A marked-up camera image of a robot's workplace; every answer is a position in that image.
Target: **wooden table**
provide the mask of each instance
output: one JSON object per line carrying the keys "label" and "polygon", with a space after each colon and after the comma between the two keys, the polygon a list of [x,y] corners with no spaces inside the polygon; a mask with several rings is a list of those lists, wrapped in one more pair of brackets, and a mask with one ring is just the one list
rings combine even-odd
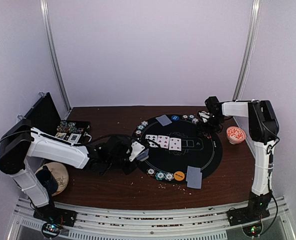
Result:
{"label": "wooden table", "polygon": [[[196,114],[205,107],[196,106],[126,106],[75,107],[69,120],[90,121],[90,134],[129,134],[141,121],[163,114]],[[208,207],[248,200],[254,175],[254,158],[244,141],[231,145],[225,131],[237,126],[233,119],[224,124],[219,134],[223,157],[220,166],[203,180],[202,189],[190,189],[184,184],[159,182],[136,169],[130,175],[121,170],[109,170],[104,176],[67,166],[69,184],[54,201],[72,205],[123,209],[167,210]]]}

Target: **blue button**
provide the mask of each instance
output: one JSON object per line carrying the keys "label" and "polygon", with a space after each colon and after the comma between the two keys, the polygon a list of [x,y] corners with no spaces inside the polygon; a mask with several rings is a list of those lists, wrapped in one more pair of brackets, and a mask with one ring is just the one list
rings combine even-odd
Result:
{"label": "blue button", "polygon": [[173,115],[173,116],[171,117],[171,119],[172,119],[173,121],[178,121],[180,118],[179,118],[177,115]]}

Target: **poker mat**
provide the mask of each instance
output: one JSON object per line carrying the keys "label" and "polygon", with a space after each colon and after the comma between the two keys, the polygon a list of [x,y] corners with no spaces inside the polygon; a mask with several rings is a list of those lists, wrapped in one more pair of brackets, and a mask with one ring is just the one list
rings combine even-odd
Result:
{"label": "poker mat", "polygon": [[[172,120],[172,123],[166,126],[162,126],[155,117],[151,118],[146,121],[148,125],[141,130],[141,134],[137,135],[138,129],[136,129],[133,136],[139,139],[145,139],[146,135],[180,138],[181,151],[151,147],[149,158],[138,163],[139,169],[145,173],[153,169],[155,173],[152,177],[156,178],[159,172],[165,175],[167,173],[174,175],[178,171],[183,172],[186,177],[187,167],[191,166],[201,168],[203,179],[210,176],[217,169],[222,159],[222,145],[218,135],[214,132],[206,132],[202,121],[194,124],[190,119],[183,119],[183,115],[167,115],[170,120],[173,116],[178,116],[179,120]],[[175,179],[168,181],[166,178],[158,180],[169,183],[186,183],[185,179],[182,181]]]}

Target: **red and white bowl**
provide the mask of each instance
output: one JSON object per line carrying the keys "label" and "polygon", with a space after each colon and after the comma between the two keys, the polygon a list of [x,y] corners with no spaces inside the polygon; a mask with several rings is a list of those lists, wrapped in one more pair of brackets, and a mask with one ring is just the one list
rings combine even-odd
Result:
{"label": "red and white bowl", "polygon": [[231,144],[240,144],[246,139],[246,133],[236,126],[228,127],[227,138]]}

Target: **white wall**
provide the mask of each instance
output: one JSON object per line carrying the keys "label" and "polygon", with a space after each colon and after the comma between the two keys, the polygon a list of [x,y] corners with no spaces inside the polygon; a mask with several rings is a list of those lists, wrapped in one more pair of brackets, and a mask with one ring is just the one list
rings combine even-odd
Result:
{"label": "white wall", "polygon": [[251,7],[251,0],[49,1],[71,105],[231,100]]}
{"label": "white wall", "polygon": [[[262,1],[257,41],[242,99],[268,99],[280,124],[272,186],[296,226],[296,1]],[[245,130],[248,123],[239,119]]]}
{"label": "white wall", "polygon": [[[0,137],[38,100],[51,92],[62,117],[39,0],[0,0]],[[0,172],[0,240],[4,239],[19,190]]]}

